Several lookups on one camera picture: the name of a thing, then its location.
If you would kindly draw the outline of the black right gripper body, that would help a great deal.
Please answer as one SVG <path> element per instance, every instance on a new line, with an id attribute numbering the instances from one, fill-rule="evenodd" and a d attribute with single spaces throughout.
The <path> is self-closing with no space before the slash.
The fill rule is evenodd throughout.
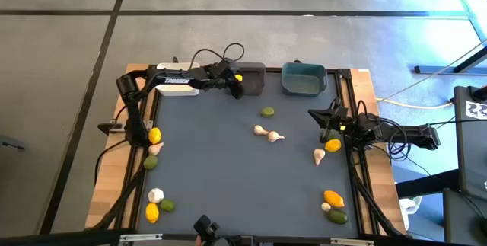
<path id="1" fill-rule="evenodd" d="M 349 116 L 349 109 L 342 105 L 334 104 L 329 122 L 330 129 L 342 133 L 351 123 L 352 117 Z"/>

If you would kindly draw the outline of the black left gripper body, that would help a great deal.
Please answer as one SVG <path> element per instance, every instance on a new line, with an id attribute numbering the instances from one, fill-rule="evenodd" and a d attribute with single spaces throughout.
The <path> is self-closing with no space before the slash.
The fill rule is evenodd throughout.
<path id="1" fill-rule="evenodd" d="M 222 89 L 229 88 L 235 83 L 235 76 L 232 71 L 224 70 L 223 72 L 217 74 L 214 78 L 210 80 L 207 84 L 207 89 Z"/>

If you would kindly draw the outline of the grey plastic basket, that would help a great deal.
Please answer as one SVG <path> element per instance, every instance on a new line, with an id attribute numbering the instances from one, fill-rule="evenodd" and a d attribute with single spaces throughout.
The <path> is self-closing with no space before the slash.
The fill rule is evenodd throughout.
<path id="1" fill-rule="evenodd" d="M 259 96 L 265 84 L 266 67 L 261 62 L 236 62 L 233 67 L 243 75 L 242 95 Z"/>

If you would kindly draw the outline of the teal plastic basket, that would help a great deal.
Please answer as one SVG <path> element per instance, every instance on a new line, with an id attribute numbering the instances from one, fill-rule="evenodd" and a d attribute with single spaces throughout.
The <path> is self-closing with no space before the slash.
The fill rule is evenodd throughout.
<path id="1" fill-rule="evenodd" d="M 316 97 L 327 88 L 327 70 L 322 65 L 287 62 L 282 66 L 282 92 Z"/>

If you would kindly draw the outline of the white plastic basket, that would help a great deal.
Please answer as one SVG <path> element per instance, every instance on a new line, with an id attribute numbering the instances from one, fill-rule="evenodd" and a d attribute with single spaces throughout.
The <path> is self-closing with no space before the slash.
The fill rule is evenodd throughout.
<path id="1" fill-rule="evenodd" d="M 186 71 L 189 65 L 189 62 L 162 62 L 157 65 L 157 68 L 182 69 Z M 192 88 L 188 85 L 158 85 L 155 88 L 165 97 L 196 96 L 199 94 L 199 89 Z"/>

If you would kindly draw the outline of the large orange-yellow lemon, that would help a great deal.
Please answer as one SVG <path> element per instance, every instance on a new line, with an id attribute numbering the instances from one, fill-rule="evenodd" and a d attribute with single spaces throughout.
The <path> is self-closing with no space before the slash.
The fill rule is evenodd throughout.
<path id="1" fill-rule="evenodd" d="M 333 190 L 325 190 L 323 192 L 323 198 L 331 207 L 342 208 L 345 206 L 344 199 Z"/>

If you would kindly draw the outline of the white crumpled object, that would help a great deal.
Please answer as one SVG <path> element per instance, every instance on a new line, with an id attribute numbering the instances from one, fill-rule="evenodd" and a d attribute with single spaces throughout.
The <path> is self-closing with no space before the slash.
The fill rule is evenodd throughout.
<path id="1" fill-rule="evenodd" d="M 414 196 L 413 198 L 399 199 L 399 207 L 403 217 L 403 224 L 405 230 L 409 229 L 409 215 L 415 214 L 422 202 L 422 196 Z"/>

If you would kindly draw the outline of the dark grey case, marker label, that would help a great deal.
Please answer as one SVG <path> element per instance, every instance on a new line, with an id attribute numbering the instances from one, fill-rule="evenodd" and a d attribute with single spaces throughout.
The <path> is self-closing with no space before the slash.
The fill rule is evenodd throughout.
<path id="1" fill-rule="evenodd" d="M 460 187 L 487 200 L 487 101 L 472 99 L 474 87 L 454 88 Z"/>

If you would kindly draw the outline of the black handheld device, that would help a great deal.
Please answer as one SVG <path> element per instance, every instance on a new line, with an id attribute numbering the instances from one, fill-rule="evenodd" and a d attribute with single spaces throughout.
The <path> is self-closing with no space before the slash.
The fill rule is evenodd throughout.
<path id="1" fill-rule="evenodd" d="M 213 246 L 218 240 L 216 232 L 220 226 L 216 222 L 212 222 L 207 215 L 201 215 L 201 217 L 194 223 L 193 228 L 205 246 Z"/>

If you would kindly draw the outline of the black stand foot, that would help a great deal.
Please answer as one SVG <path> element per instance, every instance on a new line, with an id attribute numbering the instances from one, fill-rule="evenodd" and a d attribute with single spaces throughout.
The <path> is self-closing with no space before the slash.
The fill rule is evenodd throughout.
<path id="1" fill-rule="evenodd" d="M 487 46 L 459 64 L 449 67 L 417 65 L 413 72 L 420 75 L 487 75 L 487 67 L 478 67 L 483 62 L 487 62 Z"/>

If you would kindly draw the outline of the dark grey equipment case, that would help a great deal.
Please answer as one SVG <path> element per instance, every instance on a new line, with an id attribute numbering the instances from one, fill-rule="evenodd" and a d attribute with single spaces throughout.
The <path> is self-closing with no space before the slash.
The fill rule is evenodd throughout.
<path id="1" fill-rule="evenodd" d="M 443 190 L 444 240 L 447 243 L 487 246 L 487 235 L 481 228 L 481 215 L 487 219 L 487 200 L 457 191 Z"/>

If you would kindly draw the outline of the grey flat object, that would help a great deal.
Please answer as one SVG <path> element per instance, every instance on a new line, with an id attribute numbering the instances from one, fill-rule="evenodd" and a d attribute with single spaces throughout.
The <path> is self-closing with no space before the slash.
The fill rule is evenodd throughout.
<path id="1" fill-rule="evenodd" d="M 0 145 L 16 148 L 19 151 L 26 150 L 26 145 L 23 142 L 4 135 L 0 135 Z"/>

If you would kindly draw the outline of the silver metal bracket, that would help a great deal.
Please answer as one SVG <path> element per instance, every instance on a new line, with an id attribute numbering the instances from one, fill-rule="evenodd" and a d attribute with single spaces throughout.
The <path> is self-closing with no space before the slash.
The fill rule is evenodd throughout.
<path id="1" fill-rule="evenodd" d="M 350 238 L 331 238 L 330 244 L 337 244 L 340 246 L 375 246 L 374 241 Z"/>
<path id="2" fill-rule="evenodd" d="M 157 241 L 162 238 L 162 234 L 125 234 L 120 235 L 119 242 Z"/>

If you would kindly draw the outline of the black clamp bracket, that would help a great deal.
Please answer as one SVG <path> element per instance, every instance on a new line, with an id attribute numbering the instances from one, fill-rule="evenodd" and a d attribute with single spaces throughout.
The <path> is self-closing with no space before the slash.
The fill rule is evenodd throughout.
<path id="1" fill-rule="evenodd" d="M 97 128 L 106 135 L 123 132 L 123 125 L 120 123 L 100 123 Z"/>

